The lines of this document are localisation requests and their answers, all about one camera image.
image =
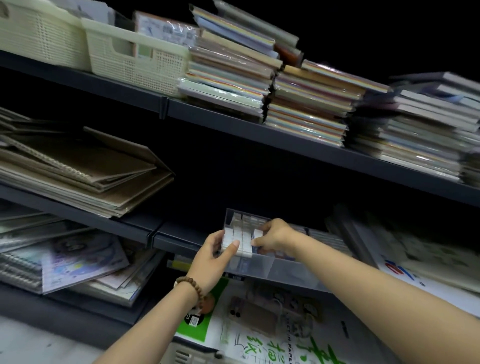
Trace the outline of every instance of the plastic basket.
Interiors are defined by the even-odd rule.
[[[0,49],[58,66],[91,70],[80,19],[42,0],[0,0]]]
[[[179,79],[185,75],[190,60],[187,48],[89,19],[82,19],[82,24],[93,73],[180,97]],[[152,57],[135,57],[135,45],[151,48]]]

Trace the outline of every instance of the wooden bead bracelet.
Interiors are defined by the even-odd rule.
[[[195,288],[195,290],[197,291],[197,295],[198,295],[197,308],[199,310],[203,310],[205,296],[202,294],[202,288],[197,284],[197,282],[195,282],[193,280],[193,278],[190,278],[190,277],[179,277],[179,278],[177,278],[177,280],[175,281],[175,284],[173,285],[173,288],[175,288],[177,286],[177,284],[179,284],[181,282],[188,282],[193,286],[193,288]]]

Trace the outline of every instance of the hand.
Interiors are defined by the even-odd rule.
[[[266,233],[261,238],[252,241],[252,246],[262,246],[267,250],[284,252],[295,257],[295,233],[290,225],[280,218],[273,219],[260,228]]]
[[[215,258],[213,254],[220,250],[224,235],[225,230],[220,230],[208,236],[187,273],[188,277],[197,282],[204,295],[218,283],[227,264],[239,248],[240,242],[235,240],[221,256]]]

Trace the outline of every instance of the beige storage basket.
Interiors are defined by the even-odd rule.
[[[91,70],[82,22],[45,0],[0,0],[0,49],[58,66]]]
[[[93,73],[173,97],[180,97],[179,79],[188,68],[190,51],[180,45],[108,24],[82,19]],[[152,49],[137,58],[134,47]]]

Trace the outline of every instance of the white floor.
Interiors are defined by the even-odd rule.
[[[91,364],[102,352],[0,316],[1,364]]]

